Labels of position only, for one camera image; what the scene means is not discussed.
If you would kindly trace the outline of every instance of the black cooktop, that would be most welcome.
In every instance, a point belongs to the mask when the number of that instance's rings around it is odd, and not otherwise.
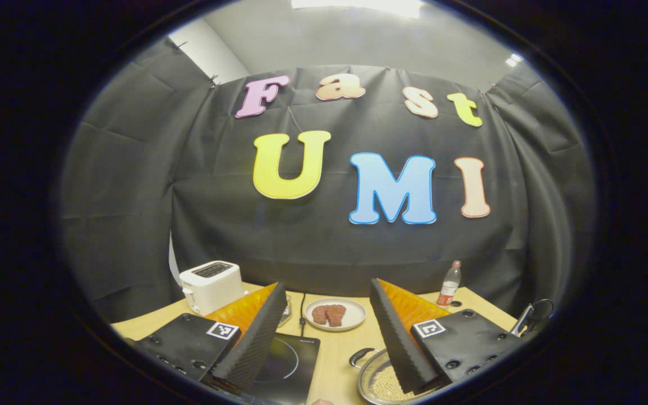
[[[306,403],[319,354],[319,339],[277,333],[254,385],[239,395],[252,405]]]

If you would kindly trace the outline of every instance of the yellow letter u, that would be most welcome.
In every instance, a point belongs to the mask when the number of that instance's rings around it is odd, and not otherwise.
[[[270,133],[254,140],[254,187],[269,198],[292,200],[309,194],[317,188],[322,174],[324,142],[331,139],[331,133],[323,130],[309,130],[298,137],[304,144],[304,163],[296,179],[282,179],[278,175],[281,146],[286,145],[289,136],[285,133]]]

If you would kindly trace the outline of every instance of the white toaster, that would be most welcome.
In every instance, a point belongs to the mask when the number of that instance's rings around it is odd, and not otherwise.
[[[207,315],[244,296],[239,266],[216,260],[179,275],[192,311]]]

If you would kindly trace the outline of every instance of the white plate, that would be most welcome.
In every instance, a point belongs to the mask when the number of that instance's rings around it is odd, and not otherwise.
[[[324,325],[319,325],[319,323],[314,322],[312,317],[312,311],[319,305],[344,305],[346,312],[344,317],[341,319],[341,326],[329,326],[329,323]],[[347,331],[349,329],[356,328],[361,325],[365,318],[367,317],[367,310],[360,304],[352,300],[347,300],[345,298],[322,298],[321,300],[316,300],[313,303],[307,305],[304,310],[304,318],[311,323],[311,325],[316,326],[319,329],[324,329],[326,331]]]

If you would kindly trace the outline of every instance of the steak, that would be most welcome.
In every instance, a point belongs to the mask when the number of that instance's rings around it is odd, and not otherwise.
[[[347,308],[344,305],[329,305],[326,310],[326,318],[329,320],[329,326],[341,326],[341,319]]]
[[[326,310],[329,307],[330,305],[319,305],[317,307],[314,307],[314,310],[312,310],[312,318],[314,318],[314,323],[319,323],[319,325],[326,324]]]

